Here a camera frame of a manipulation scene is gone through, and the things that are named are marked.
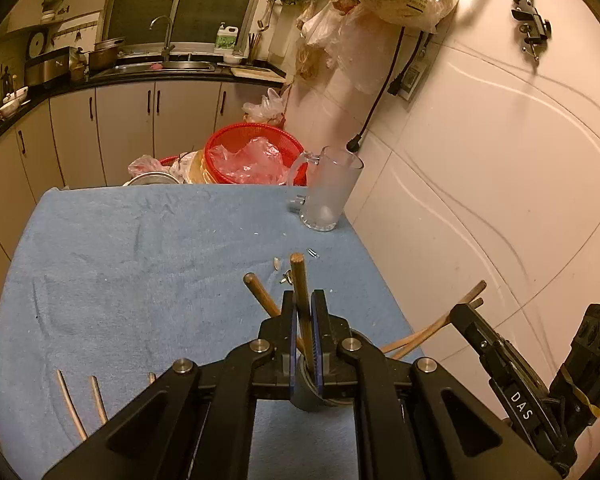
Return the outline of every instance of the metal basin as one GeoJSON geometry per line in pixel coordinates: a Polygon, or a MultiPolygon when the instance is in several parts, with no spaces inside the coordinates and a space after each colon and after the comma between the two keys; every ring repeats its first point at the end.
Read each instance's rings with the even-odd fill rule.
{"type": "Polygon", "coordinates": [[[208,61],[167,61],[154,63],[135,63],[129,65],[115,66],[99,74],[94,78],[151,72],[213,72],[216,69],[213,63],[208,61]]]}

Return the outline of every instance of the chrome faucet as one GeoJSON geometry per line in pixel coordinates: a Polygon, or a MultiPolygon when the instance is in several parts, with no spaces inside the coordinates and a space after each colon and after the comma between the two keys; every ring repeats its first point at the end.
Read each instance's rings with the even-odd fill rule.
{"type": "Polygon", "coordinates": [[[149,25],[149,30],[153,30],[154,29],[154,23],[157,22],[158,20],[161,19],[165,19],[167,20],[168,24],[167,24],[167,35],[164,38],[164,47],[162,48],[162,60],[163,61],[168,61],[169,60],[169,54],[170,52],[176,48],[176,46],[174,44],[171,44],[171,31],[173,30],[173,20],[167,16],[166,14],[163,14],[161,16],[158,16],[157,18],[154,18],[154,20],[151,22],[151,25],[149,25]]]}

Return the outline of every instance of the table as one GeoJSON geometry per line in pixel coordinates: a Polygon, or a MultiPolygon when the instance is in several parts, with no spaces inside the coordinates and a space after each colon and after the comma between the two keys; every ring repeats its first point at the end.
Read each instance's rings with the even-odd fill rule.
{"type": "MultiPolygon", "coordinates": [[[[375,345],[411,333],[346,218],[329,233],[309,230],[286,209],[297,191],[138,186],[42,197],[0,302],[0,440],[23,480],[41,478],[80,442],[56,368],[91,434],[100,423],[89,375],[111,417],[148,385],[149,371],[183,356],[223,359],[266,318],[242,276],[255,272],[280,303],[294,251],[307,258],[310,290],[323,288],[330,312],[375,345]]],[[[250,478],[350,480],[355,446],[350,408],[305,413],[260,401],[250,478]]]]}

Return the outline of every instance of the black cabinet handle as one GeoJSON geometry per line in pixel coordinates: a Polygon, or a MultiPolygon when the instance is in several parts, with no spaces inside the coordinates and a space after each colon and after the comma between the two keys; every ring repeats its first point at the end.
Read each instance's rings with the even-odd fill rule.
{"type": "Polygon", "coordinates": [[[24,138],[22,137],[21,130],[18,130],[18,135],[20,136],[20,142],[22,143],[22,154],[25,155],[27,153],[27,149],[24,147],[24,138]]]}

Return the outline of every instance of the metal screw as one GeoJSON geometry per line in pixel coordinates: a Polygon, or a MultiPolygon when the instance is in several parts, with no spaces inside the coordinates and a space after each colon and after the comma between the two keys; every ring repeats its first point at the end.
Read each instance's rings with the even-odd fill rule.
{"type": "Polygon", "coordinates": [[[422,359],[418,359],[417,364],[418,368],[426,374],[435,372],[436,368],[438,368],[438,363],[435,362],[431,357],[423,357],[422,359]]]}
{"type": "Polygon", "coordinates": [[[251,350],[253,350],[254,352],[257,352],[258,354],[266,352],[267,350],[269,350],[270,346],[271,345],[269,344],[269,341],[267,341],[266,339],[254,339],[249,343],[249,348],[251,348],[251,350]]]}
{"type": "Polygon", "coordinates": [[[173,368],[173,371],[177,374],[188,374],[190,371],[193,370],[193,361],[190,361],[186,357],[181,357],[180,359],[173,362],[171,368],[173,368]]]}
{"type": "Polygon", "coordinates": [[[362,343],[355,337],[347,337],[342,340],[342,347],[349,352],[355,352],[362,348],[362,343]]]}

